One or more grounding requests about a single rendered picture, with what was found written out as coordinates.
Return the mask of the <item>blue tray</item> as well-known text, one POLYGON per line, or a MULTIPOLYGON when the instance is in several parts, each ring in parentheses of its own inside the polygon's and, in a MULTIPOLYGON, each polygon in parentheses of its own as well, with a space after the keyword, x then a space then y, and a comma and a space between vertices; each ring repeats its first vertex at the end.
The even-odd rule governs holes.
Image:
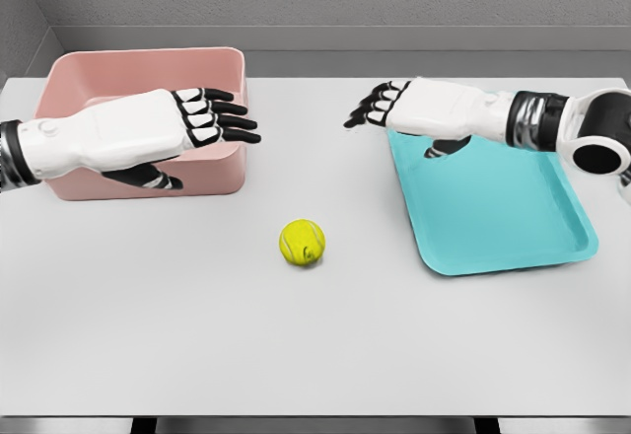
POLYGON ((418 252, 447 276, 587 260, 596 230, 559 158, 474 136, 426 158, 428 137, 387 135, 418 252))

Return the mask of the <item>yellow tennis ball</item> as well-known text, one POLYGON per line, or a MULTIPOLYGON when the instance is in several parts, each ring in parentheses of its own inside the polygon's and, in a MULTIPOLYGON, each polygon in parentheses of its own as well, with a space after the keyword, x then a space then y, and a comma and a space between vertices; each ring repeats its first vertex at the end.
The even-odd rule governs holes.
POLYGON ((326 246, 321 227, 312 220, 298 219, 288 223, 279 236, 279 250, 291 264, 309 266, 319 262, 326 246))

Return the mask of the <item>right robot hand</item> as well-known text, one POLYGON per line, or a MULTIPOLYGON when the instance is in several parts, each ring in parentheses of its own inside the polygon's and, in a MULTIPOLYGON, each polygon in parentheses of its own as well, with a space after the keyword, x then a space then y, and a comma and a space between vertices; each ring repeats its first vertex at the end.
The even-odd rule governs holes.
POLYGON ((452 82, 391 80, 377 85, 350 112, 344 126, 369 123, 404 135, 430 137, 433 143, 424 156, 438 158, 468 145, 472 110, 482 96, 479 89, 452 82))

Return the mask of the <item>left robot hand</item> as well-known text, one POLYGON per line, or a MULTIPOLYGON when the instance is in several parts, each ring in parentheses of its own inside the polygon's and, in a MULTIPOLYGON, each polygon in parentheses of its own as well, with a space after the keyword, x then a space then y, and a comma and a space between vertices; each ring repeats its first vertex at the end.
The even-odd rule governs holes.
POLYGON ((182 181, 157 163, 219 142, 261 141, 234 99, 218 89, 158 89, 86 108, 80 166, 128 185, 181 190, 182 181))

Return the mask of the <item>pink basket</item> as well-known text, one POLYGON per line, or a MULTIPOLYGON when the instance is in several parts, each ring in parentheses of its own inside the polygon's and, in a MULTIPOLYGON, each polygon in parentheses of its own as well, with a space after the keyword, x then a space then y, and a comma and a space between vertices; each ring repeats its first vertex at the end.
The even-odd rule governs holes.
MULTIPOLYGON (((88 106, 155 89, 212 88, 247 104, 245 58, 231 47, 83 51, 57 59, 35 109, 37 118, 59 118, 88 106)), ((238 191, 245 182, 246 145, 220 142, 160 162, 182 181, 180 196, 238 191)))

